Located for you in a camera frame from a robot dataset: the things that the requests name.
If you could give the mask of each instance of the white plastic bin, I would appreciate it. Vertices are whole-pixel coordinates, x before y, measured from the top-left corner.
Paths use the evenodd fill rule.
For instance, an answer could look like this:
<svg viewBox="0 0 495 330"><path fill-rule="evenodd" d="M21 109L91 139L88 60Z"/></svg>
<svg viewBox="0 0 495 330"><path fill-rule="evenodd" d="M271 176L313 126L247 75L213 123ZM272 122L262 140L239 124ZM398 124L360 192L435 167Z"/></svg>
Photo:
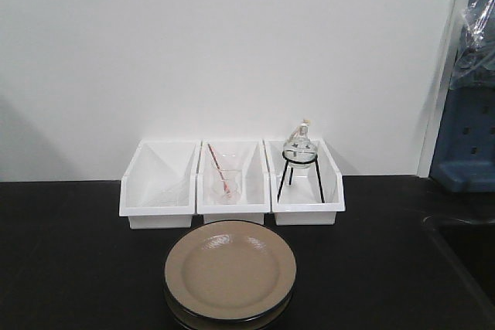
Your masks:
<svg viewBox="0 0 495 330"><path fill-rule="evenodd" d="M132 229L191 226L200 143L139 143L121 183L119 215Z"/></svg>
<svg viewBox="0 0 495 330"><path fill-rule="evenodd" d="M271 211L275 214L278 225L334 224L336 212L343 212L346 209L340 170L325 142L321 139L312 142L318 146L324 203L321 202L314 164L307 169L295 168L291 185L287 183L289 167L280 200L277 200L278 187L285 166L285 159L282 157L284 141L264 140L270 172Z"/></svg>
<svg viewBox="0 0 495 330"><path fill-rule="evenodd" d="M214 185L222 184L222 181L208 144L221 168L240 171L236 181L240 183L240 192L235 203L224 203L214 191ZM205 223L241 219L263 224L265 213L270 212L270 189L262 141L203 141L197 179L197 212L203 214Z"/></svg>

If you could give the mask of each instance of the clear plastic bag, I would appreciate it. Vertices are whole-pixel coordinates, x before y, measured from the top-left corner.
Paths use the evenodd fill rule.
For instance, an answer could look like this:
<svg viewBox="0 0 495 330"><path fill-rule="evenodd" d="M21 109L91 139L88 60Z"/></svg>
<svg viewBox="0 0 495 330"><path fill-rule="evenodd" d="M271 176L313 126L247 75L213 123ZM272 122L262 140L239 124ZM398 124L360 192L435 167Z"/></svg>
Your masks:
<svg viewBox="0 0 495 330"><path fill-rule="evenodd" d="M495 0L471 0L450 88L495 87Z"/></svg>

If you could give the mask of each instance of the countertop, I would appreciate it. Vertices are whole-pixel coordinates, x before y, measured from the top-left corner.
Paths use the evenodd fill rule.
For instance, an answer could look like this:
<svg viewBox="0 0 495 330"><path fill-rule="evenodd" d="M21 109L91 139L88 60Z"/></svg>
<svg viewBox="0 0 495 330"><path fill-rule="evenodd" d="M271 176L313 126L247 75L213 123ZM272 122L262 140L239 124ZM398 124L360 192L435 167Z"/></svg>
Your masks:
<svg viewBox="0 0 495 330"><path fill-rule="evenodd" d="M344 191L334 226L266 217L298 262L271 328L493 328L423 224L491 213L493 199L414 176L344 177ZM187 229L130 230L119 192L120 182L0 183L0 329L180 329L162 267Z"/></svg>

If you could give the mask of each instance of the black wire stand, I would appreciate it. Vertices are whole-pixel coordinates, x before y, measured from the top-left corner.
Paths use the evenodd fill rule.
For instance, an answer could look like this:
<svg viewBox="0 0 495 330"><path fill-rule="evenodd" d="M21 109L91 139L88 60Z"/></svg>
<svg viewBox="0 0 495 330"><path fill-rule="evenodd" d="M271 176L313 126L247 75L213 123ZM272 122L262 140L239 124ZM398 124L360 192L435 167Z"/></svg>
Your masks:
<svg viewBox="0 0 495 330"><path fill-rule="evenodd" d="M280 186L278 187L278 195L277 201L280 200L280 193L282 192L282 186L284 185L285 175L287 174L288 164L297 164L297 165L308 165L315 163L316 166L316 175L318 176L318 187L319 187L319 196L321 197L322 203L325 203L325 198L323 197L323 189L322 189L322 179L319 175L319 166L318 166L318 155L315 156L314 159L309 160L308 162L296 162L294 160L288 159L285 157L284 152L282 152L282 157L285 159L284 172L282 173L282 180L280 181ZM288 177L288 184L292 184L292 175L294 174L294 168L291 167L291 174Z"/></svg>

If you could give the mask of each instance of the stacked plates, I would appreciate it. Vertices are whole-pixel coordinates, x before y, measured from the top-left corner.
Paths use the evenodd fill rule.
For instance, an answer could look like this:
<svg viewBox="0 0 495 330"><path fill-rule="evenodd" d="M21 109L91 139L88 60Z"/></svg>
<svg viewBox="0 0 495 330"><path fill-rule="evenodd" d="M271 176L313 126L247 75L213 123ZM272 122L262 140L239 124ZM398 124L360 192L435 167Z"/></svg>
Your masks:
<svg viewBox="0 0 495 330"><path fill-rule="evenodd" d="M196 330L264 328L287 307L295 258L276 233L225 220L187 233L165 263L165 297L176 320Z"/></svg>

